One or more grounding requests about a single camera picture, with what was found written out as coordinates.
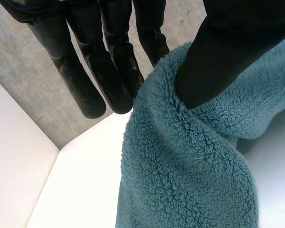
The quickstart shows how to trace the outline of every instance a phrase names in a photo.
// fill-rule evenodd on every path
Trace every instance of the gloved finger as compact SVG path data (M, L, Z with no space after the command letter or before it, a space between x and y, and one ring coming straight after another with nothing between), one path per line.
M67 21L100 90L115 113L129 112L133 99L105 49L99 5L90 0L79 6L76 2L75 8L68 4Z
M176 76L176 94L188 108L218 96L285 39L285 7L277 7L285 0L266 1L265 8L261 1L204 0L208 16Z
M144 79L128 36L132 1L101 0L99 4L103 19L104 36L112 60L132 97L135 97Z
M166 0L133 0L139 41L153 67L169 53L161 32Z

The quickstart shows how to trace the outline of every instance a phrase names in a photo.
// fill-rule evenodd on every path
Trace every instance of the towel fold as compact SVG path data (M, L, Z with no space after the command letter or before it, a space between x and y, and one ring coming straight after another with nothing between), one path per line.
M285 40L218 97L187 109L174 79L190 44L162 59L124 134L117 228L257 228L258 199L238 138L285 109Z

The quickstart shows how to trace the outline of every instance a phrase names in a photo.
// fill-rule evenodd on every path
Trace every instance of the plush fabric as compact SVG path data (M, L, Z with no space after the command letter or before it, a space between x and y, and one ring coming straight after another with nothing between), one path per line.
M162 59L126 127L117 228L257 228L257 187L239 137L285 109L285 40L218 97L187 109L174 78L190 44Z

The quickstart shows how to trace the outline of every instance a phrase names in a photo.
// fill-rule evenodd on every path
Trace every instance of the white wall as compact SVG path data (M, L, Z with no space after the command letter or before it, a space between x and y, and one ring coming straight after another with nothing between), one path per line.
M0 85L0 228L24 228L58 148Z

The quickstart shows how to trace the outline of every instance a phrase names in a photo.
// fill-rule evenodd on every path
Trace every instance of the gray concrete surface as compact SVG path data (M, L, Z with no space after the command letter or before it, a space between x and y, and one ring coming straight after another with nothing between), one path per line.
M206 16L202 0L167 0L162 27L170 49L192 41ZM152 66L140 46L134 12L130 41L144 77ZM72 35L78 53L79 48ZM86 64L79 54L87 73ZM0 5L0 84L58 147L91 128L112 113L97 120L86 119L79 111L45 49L25 24L15 21Z

